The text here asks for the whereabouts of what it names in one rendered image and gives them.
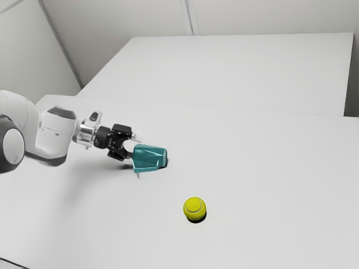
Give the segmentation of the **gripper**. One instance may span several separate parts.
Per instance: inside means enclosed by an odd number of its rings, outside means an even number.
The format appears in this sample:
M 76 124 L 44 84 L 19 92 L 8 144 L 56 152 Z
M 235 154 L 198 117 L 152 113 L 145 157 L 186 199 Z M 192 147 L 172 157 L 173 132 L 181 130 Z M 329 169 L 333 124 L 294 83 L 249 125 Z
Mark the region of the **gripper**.
M 127 151 L 123 145 L 125 141 L 130 139 L 136 142 L 143 141 L 141 136 L 135 133 L 132 134 L 132 129 L 129 126 L 114 124 L 111 129 L 100 126 L 95 135 L 95 147 L 108 149 L 107 155 L 109 157 L 123 161 L 133 157 L 133 153 Z

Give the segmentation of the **teal faceted mug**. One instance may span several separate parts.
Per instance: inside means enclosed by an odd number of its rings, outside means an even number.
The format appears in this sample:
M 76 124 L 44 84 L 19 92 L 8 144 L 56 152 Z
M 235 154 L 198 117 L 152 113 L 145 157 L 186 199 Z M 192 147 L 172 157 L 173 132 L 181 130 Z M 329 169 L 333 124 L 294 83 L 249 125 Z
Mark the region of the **teal faceted mug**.
M 132 154 L 135 173 L 156 171 L 167 165 L 167 150 L 161 147 L 137 144 Z

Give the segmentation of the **yellow tennis ball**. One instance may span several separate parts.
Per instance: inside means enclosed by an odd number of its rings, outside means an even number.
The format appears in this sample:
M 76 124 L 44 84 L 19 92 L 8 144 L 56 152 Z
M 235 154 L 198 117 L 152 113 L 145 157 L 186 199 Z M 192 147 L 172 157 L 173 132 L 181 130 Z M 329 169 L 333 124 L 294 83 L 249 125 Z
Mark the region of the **yellow tennis ball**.
M 206 204 L 200 197 L 188 198 L 183 204 L 183 213 L 190 221 L 201 221 L 207 213 Z

